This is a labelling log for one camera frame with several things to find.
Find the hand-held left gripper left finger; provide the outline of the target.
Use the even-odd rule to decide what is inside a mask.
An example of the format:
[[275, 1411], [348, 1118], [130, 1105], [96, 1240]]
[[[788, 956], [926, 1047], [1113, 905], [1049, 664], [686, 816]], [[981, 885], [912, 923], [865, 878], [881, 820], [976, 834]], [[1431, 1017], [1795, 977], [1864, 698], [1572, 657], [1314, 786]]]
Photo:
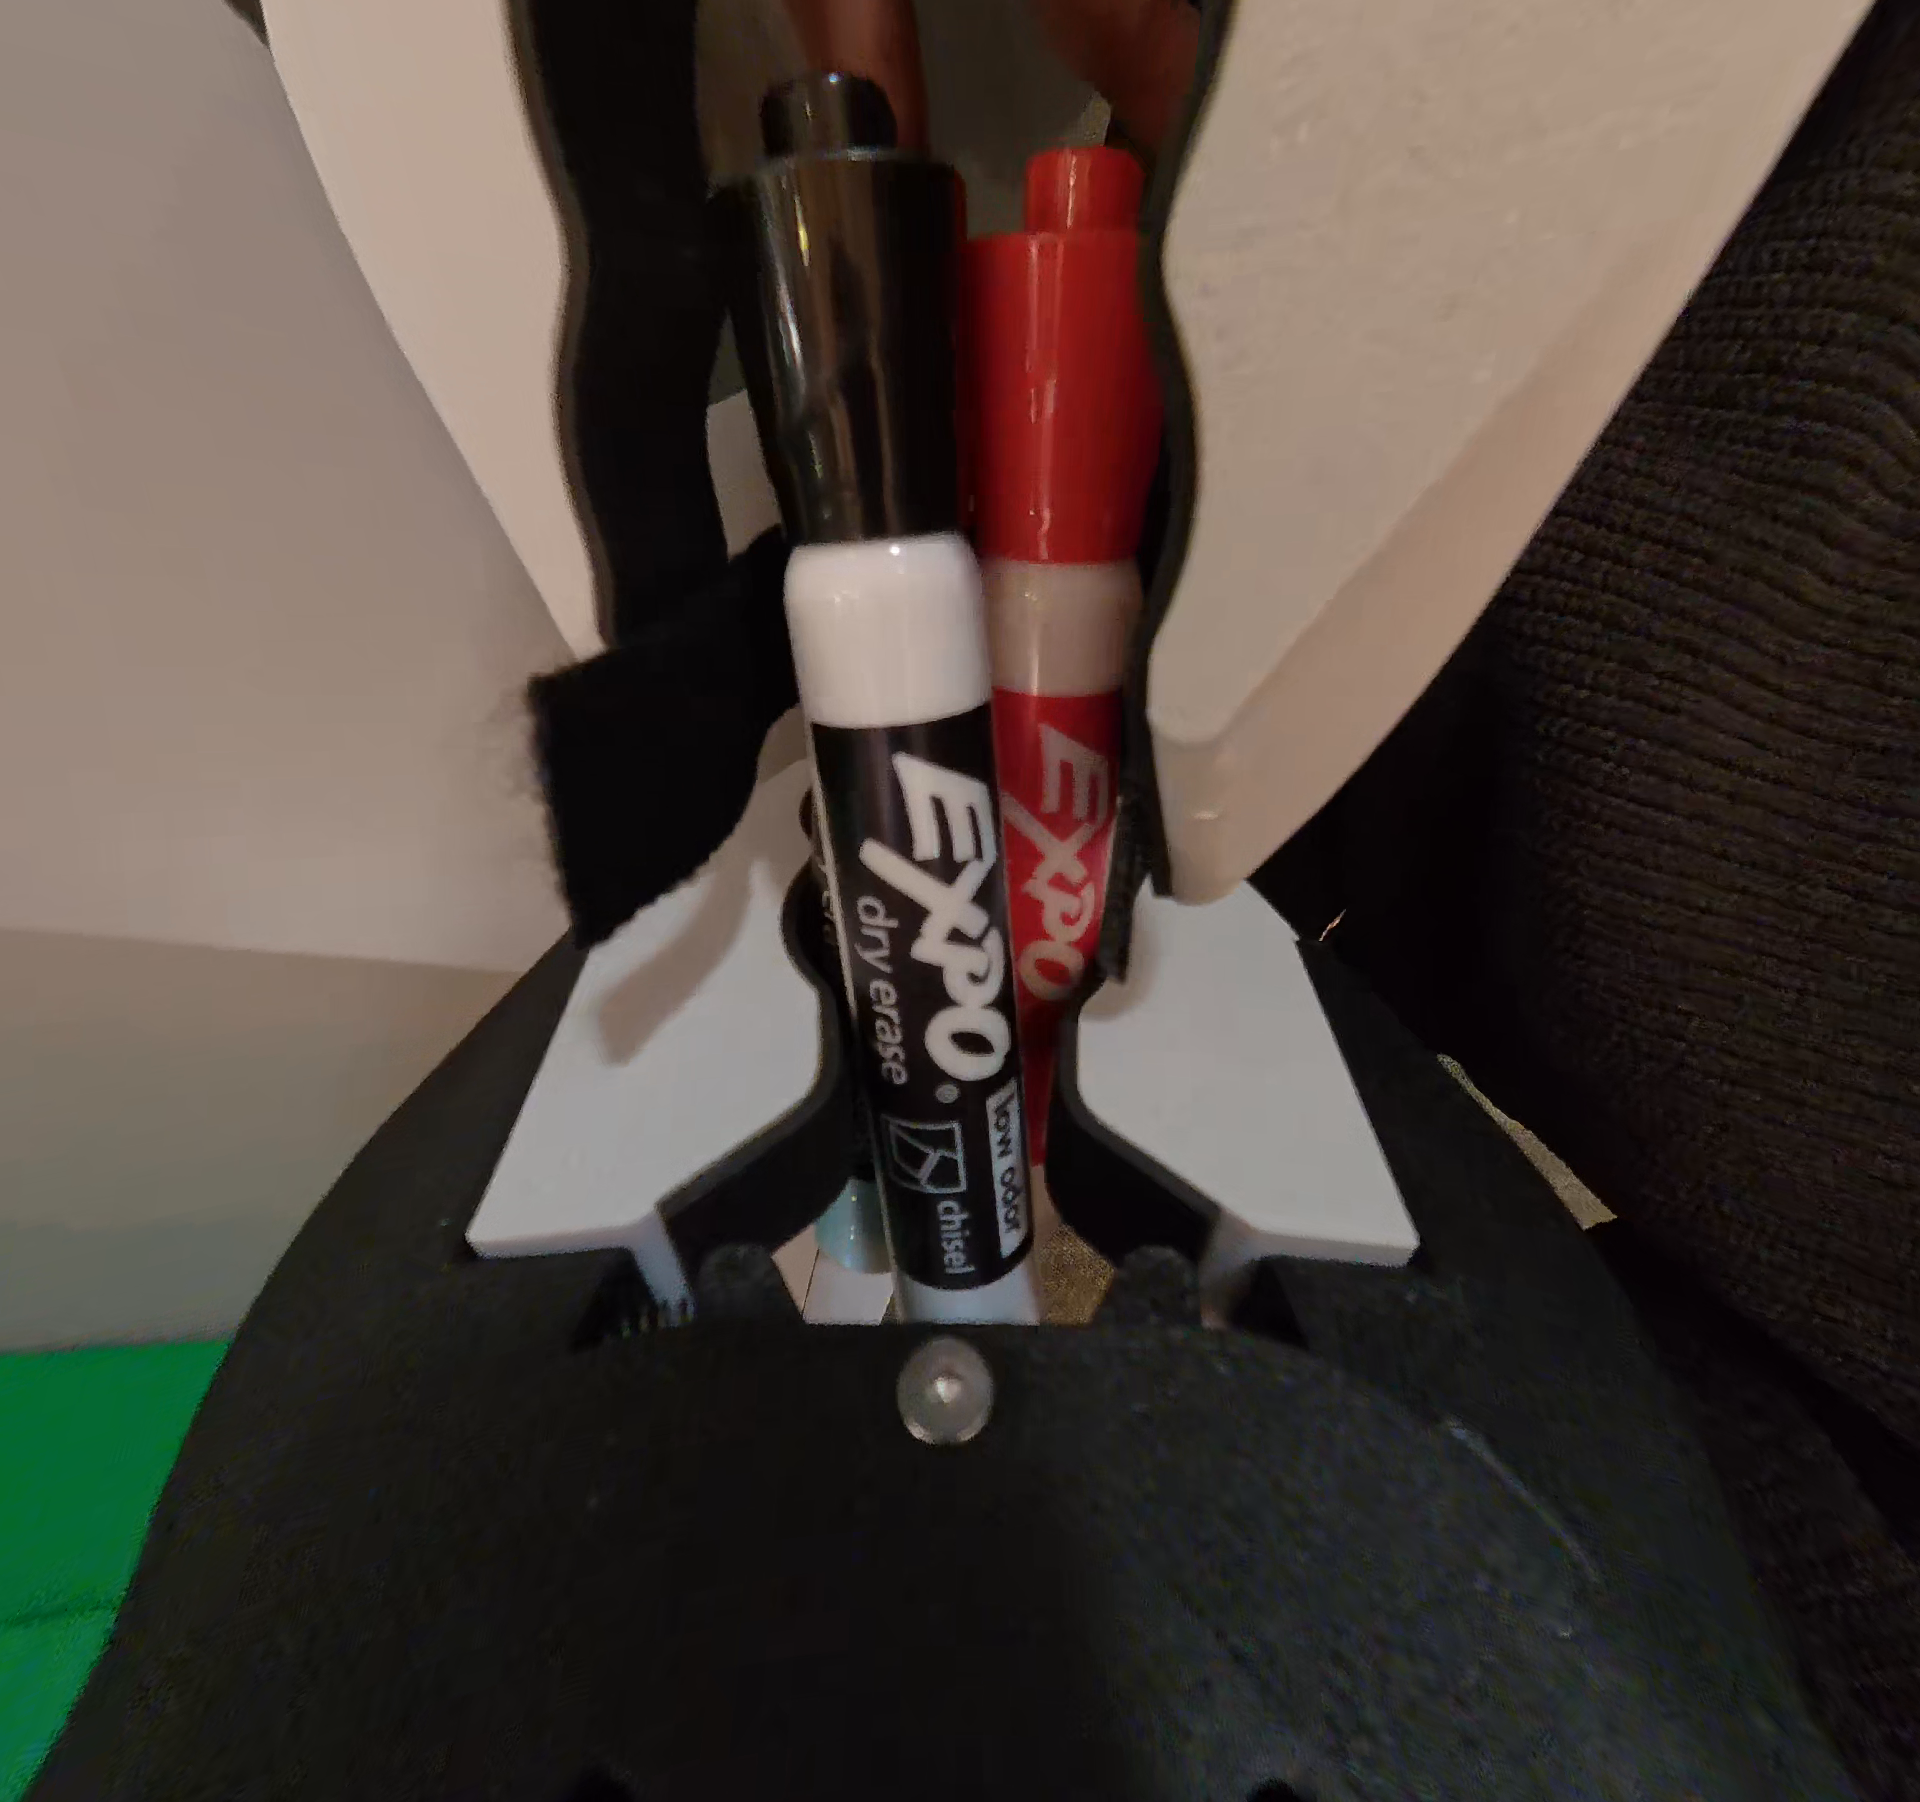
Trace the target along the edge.
[[585, 952], [468, 1215], [482, 1258], [627, 1250], [657, 1304], [695, 1299], [720, 1188], [828, 1096], [813, 768], [776, 721], [739, 829]]

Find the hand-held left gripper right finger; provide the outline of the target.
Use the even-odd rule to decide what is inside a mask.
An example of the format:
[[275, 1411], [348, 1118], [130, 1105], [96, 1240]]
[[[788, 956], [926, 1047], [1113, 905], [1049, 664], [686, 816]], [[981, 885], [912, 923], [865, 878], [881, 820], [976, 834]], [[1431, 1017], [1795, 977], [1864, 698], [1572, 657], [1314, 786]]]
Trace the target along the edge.
[[1173, 1250], [1224, 1324], [1268, 1258], [1406, 1266], [1422, 1231], [1295, 927], [1251, 889], [1142, 896], [1127, 977], [1058, 1028], [1058, 1215]]

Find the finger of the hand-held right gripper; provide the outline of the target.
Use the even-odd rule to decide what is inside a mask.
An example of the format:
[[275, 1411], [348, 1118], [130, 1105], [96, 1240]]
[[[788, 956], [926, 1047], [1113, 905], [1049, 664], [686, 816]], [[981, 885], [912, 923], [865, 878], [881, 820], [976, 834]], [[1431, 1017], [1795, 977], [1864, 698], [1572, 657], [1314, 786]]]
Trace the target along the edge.
[[1472, 628], [1875, 0], [1202, 0], [1153, 187], [1153, 880], [1218, 905]]
[[699, 0], [260, 0], [348, 251], [563, 648], [724, 562]]

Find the red dry erase marker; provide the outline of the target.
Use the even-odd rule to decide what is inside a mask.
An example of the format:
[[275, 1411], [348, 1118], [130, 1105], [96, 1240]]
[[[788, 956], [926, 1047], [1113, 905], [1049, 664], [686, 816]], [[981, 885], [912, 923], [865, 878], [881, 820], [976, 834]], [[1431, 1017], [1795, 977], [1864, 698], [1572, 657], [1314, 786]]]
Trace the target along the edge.
[[1164, 442], [1137, 300], [1142, 169], [1056, 146], [1026, 227], [964, 251], [964, 402], [1020, 1035], [1092, 986], [1120, 804], [1137, 538]]

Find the green plastic bin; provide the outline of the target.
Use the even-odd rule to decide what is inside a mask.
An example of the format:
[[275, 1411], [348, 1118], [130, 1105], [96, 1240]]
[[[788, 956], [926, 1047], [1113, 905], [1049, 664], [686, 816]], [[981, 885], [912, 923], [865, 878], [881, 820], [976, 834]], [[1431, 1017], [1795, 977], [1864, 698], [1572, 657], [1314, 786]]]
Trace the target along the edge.
[[0, 1795], [21, 1796], [102, 1658], [224, 1340], [0, 1357]]

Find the person's black sweater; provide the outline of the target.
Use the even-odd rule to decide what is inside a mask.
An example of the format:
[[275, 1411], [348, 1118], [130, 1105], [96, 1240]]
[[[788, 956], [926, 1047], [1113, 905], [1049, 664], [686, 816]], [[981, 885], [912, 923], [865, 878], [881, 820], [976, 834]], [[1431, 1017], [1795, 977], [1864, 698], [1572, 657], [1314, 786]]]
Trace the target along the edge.
[[1466, 648], [1262, 874], [1914, 1447], [1920, 17], [1881, 0]]

